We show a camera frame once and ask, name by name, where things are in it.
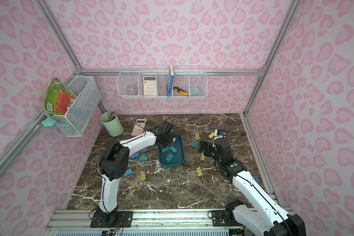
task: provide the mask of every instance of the pink leopard print wall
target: pink leopard print wall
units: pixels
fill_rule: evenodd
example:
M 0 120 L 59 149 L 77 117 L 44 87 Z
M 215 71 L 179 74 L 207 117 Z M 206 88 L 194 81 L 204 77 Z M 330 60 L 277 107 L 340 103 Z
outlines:
M 354 235 L 354 1 L 303 2 L 248 118 L 307 235 Z
M 74 72 L 32 0 L 0 1 L 0 155 L 42 109 L 48 81 Z
M 83 137 L 41 128 L 0 178 L 0 236 L 42 235 L 62 209 L 101 129 L 96 109 Z
M 49 0 L 84 68 L 261 68 L 289 0 Z
M 118 96 L 116 76 L 95 76 L 105 109 L 119 114 L 240 113 L 257 79 L 257 76 L 208 76 L 205 99 L 125 99 Z

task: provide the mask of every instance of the calculator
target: calculator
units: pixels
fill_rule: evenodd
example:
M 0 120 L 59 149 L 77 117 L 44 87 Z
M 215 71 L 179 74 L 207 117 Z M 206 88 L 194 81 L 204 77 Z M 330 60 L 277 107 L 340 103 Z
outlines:
M 156 96 L 156 76 L 143 76 L 143 95 Z
M 147 119 L 136 119 L 134 128 L 132 129 L 131 136 L 138 136 L 144 133 Z

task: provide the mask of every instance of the calculator keypad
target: calculator keypad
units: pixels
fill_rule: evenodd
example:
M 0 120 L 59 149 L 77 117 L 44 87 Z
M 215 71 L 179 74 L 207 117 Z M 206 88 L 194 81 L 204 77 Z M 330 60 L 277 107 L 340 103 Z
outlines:
M 156 81 L 147 81 L 144 82 L 144 88 L 143 88 L 143 95 L 144 96 L 156 96 Z

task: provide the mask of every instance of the white wire basket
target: white wire basket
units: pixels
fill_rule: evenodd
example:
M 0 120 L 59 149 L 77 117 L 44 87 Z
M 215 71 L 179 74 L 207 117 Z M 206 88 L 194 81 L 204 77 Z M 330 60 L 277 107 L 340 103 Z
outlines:
M 188 95 L 172 89 L 170 96 L 167 96 L 166 84 L 169 80 L 169 66 L 143 65 L 143 66 L 119 66 L 117 77 L 118 95 L 125 98 L 158 97 L 158 98 L 196 98 L 207 97 L 207 75 L 205 66 L 173 66 L 173 86 L 177 86 Z M 156 77 L 156 96 L 143 94 L 143 77 Z M 191 94 L 190 88 L 197 87 L 199 93 Z
M 101 95 L 92 76 L 76 76 L 67 87 L 77 98 L 66 114 L 46 115 L 57 121 L 55 125 L 66 137 L 81 137 Z

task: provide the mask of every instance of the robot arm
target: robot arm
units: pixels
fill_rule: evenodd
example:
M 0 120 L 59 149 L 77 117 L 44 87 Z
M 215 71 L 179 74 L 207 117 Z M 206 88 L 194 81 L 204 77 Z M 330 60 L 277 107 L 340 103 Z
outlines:
M 105 152 L 99 159 L 102 173 L 101 199 L 90 224 L 91 228 L 112 227 L 117 223 L 118 186 L 127 170 L 129 156 L 154 144 L 161 148 L 168 146 L 173 139 L 170 135 L 172 127 L 172 124 L 164 120 L 160 127 L 131 139 L 119 142 L 109 141 Z
M 250 211 L 242 202 L 236 202 L 230 204 L 231 216 L 257 236 L 305 236 L 302 219 L 297 214 L 291 216 L 272 200 L 243 163 L 233 158 L 225 132 L 215 130 L 214 134 L 212 144 L 200 142 L 199 152 L 218 163 L 221 174 L 246 196 L 258 213 Z

